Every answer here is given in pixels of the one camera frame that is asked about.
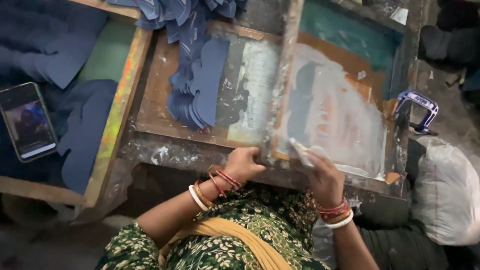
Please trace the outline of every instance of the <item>mustard yellow scarf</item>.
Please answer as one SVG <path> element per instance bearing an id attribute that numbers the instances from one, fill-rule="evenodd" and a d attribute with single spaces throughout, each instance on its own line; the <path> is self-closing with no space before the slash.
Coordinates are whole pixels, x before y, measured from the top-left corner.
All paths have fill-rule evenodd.
<path id="1" fill-rule="evenodd" d="M 222 218 L 209 218 L 194 222 L 192 225 L 180 230 L 160 250 L 158 262 L 162 265 L 170 251 L 170 244 L 189 235 L 232 236 L 244 242 L 253 252 L 264 270 L 291 270 L 290 265 L 268 243 L 254 235 L 243 226 Z"/>

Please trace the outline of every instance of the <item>smartphone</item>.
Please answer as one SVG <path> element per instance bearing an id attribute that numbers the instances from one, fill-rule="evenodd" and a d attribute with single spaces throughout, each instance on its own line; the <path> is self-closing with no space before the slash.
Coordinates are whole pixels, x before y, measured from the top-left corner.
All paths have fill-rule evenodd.
<path id="1" fill-rule="evenodd" d="M 0 110 L 21 162 L 56 151 L 57 136 L 36 83 L 0 91 Z"/>

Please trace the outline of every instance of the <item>phone screen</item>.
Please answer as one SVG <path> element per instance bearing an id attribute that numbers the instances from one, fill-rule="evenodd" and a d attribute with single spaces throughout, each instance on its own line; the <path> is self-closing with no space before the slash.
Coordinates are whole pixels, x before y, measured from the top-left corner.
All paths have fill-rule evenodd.
<path id="1" fill-rule="evenodd" d="M 0 92 L 0 106 L 18 155 L 32 159 L 56 146 L 45 108 L 33 83 Z"/>

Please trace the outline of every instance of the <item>green patterned clothing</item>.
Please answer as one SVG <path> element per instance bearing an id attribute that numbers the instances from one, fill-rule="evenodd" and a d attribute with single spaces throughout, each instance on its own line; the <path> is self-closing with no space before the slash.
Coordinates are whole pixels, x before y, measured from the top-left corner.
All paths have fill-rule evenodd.
<path id="1" fill-rule="evenodd" d="M 248 183 L 196 217 L 220 217 L 239 224 L 267 242 L 292 269 L 329 270 L 311 256 L 317 220 L 312 196 L 290 189 Z M 158 248 L 136 222 L 123 227 L 107 245 L 96 269 L 262 269 L 252 251 L 230 236 L 191 235 L 176 241 L 164 265 Z"/>

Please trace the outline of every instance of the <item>woman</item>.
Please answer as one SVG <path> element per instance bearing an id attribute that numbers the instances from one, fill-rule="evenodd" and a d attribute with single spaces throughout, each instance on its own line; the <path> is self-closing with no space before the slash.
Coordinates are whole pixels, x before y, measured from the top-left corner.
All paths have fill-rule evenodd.
<path id="1" fill-rule="evenodd" d="M 225 171 L 199 184 L 200 192 L 191 186 L 122 228 L 97 269 L 329 269 L 310 255 L 318 210 L 338 227 L 340 269 L 378 269 L 342 197 L 345 177 L 329 159 L 309 153 L 315 165 L 309 178 L 313 194 L 255 183 L 231 191 L 265 170 L 253 162 L 257 153 L 256 147 L 235 149 Z M 226 198 L 219 198 L 227 190 Z M 174 236 L 180 240 L 171 241 Z M 159 263 L 158 247 L 164 246 L 171 249 Z"/>

